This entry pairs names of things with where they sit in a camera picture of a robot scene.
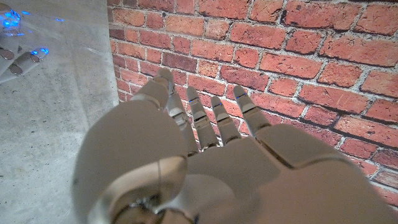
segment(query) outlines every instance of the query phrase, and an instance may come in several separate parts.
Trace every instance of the blue light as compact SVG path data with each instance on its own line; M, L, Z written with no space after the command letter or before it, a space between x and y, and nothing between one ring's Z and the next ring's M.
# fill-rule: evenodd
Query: blue light
M6 28L8 28L8 27L11 26L11 23L8 22L8 21L4 21L2 24L3 24L3 26L6 27Z
M46 55L49 54L49 50L48 49L40 49L43 53L45 53Z
M10 23L10 26L18 26L18 21L12 21L11 23Z

